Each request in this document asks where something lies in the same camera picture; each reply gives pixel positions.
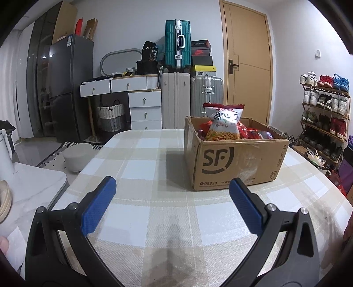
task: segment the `metal screw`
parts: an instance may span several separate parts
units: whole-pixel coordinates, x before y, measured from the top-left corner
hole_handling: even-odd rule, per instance
[[[76,202],[70,203],[70,204],[68,205],[68,208],[69,208],[70,210],[76,210],[77,207],[78,207],[78,203],[76,203]]]
[[[308,213],[309,213],[308,209],[305,208],[305,207],[302,207],[302,208],[300,209],[300,212],[301,212],[302,214],[308,214]]]
[[[37,213],[43,213],[45,211],[45,207],[44,206],[40,206],[37,208]]]
[[[274,204],[270,203],[267,205],[267,209],[270,211],[275,211],[277,207]]]

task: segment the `checkered tablecloth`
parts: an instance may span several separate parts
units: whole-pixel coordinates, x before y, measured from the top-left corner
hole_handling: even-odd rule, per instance
[[[116,194],[88,235],[125,286],[219,286],[256,240],[228,190],[194,192],[184,161],[184,130],[131,130],[115,135],[78,175],[54,209],[93,191],[106,176]],[[307,207],[317,238],[321,276],[340,253],[352,206],[314,166],[288,149],[273,182],[249,187],[284,211]],[[281,234],[263,270],[277,255]],[[66,238],[73,267],[83,272]]]

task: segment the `red sneaker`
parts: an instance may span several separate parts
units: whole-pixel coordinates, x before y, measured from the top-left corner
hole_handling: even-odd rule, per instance
[[[320,76],[320,81],[317,82],[317,85],[319,87],[324,87],[325,86],[325,82],[326,82],[326,78],[327,78],[327,76]]]
[[[330,76],[326,76],[326,79],[325,79],[325,82],[324,82],[324,86],[326,88],[332,89],[332,87],[333,87],[333,78],[330,77]]]
[[[332,118],[330,123],[330,133],[333,135],[337,134],[337,122],[338,118]]]
[[[337,136],[340,139],[344,139],[346,136],[346,128],[347,128],[346,121],[344,119],[337,119],[336,126],[337,126]]]

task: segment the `refrigerator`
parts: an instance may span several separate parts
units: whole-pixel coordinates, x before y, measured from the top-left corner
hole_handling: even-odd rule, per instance
[[[92,78],[93,42],[75,34],[49,51],[49,102],[58,142],[83,142],[90,134],[88,100],[80,84]]]

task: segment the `blue gripper pad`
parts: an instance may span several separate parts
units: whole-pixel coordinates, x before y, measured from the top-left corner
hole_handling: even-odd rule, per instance
[[[263,230],[262,216],[243,188],[233,179],[229,183],[229,195],[252,234],[260,236]]]
[[[112,201],[116,192],[116,180],[106,176],[93,191],[94,197],[81,217],[81,231],[84,236],[96,230],[96,227]]]

